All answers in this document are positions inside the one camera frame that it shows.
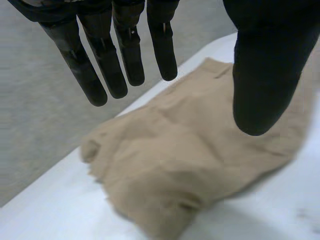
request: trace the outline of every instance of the gray floor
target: gray floor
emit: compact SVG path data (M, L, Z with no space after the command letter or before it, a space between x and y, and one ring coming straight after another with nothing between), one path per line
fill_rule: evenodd
M7 1L0 3L0 23L0 206L3 206L78 146L92 128L114 117L155 85L160 73L146 13L138 24L146 83L131 87L128 96L121 100L109 97L108 104L100 108L89 104L56 46L38 24L29 22ZM222 0L182 0L172 28L179 65L204 45L236 31ZM84 47L102 79L82 28L80 31ZM113 30L112 37L116 42Z

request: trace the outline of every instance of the black robotic finger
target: black robotic finger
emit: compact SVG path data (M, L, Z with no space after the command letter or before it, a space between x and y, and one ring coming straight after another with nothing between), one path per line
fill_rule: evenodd
M132 86L145 81L137 24L145 1L113 1L113 24L118 39L126 76Z
M234 120L246 134L259 136L291 102L319 38L320 2L277 1L276 7L267 0L250 3L224 0L239 30L233 65Z
M179 0L147 0L147 20L154 54L161 76L166 81L175 79L178 74L170 25L178 4Z
M108 97L80 41L76 18L59 23L40 23L54 41L86 97L94 106L103 106Z
M115 99L123 98L128 93L128 87L110 36L111 1L109 8L101 13L78 14L78 17L110 94Z

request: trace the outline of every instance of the beige cloth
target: beige cloth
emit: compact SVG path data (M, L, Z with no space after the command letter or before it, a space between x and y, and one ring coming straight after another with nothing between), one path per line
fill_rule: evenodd
M196 213L283 166L302 144L313 107L310 77L302 76L275 126L253 137L233 119L232 66L206 59L81 146L115 209L151 239L177 239Z

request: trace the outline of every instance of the white surface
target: white surface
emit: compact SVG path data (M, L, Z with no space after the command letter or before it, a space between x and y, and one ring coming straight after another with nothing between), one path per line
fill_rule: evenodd
M194 70L205 57L233 62L236 34L205 46L179 68ZM121 114L164 90L160 82ZM182 240L320 240L320 98L303 149L289 166L258 187L200 214ZM2 240L145 240L118 216L101 186L87 175L79 149L0 210Z

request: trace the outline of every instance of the robotic hand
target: robotic hand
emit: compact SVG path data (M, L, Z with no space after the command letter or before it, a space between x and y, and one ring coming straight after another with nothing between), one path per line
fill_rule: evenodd
M145 0L10 0L28 19L39 22L55 42L65 62L94 106L107 102L107 94L80 41L78 16L110 94L115 99L128 93L116 48L110 36L113 24L128 82L145 81L137 24ZM154 53L163 79L177 76L170 21L179 0L147 0L147 18Z
M156 61L163 79L171 81L177 76L177 63L170 21L179 0L146 1ZM9 2L29 20L40 23L93 105L104 105L107 94L80 41L76 16L114 98L123 98L128 88L110 37L112 17L129 83L139 86L145 81L137 30L145 0ZM233 66L234 119L243 132L262 135L288 107L318 40L320 1L223 0L223 3L238 29Z

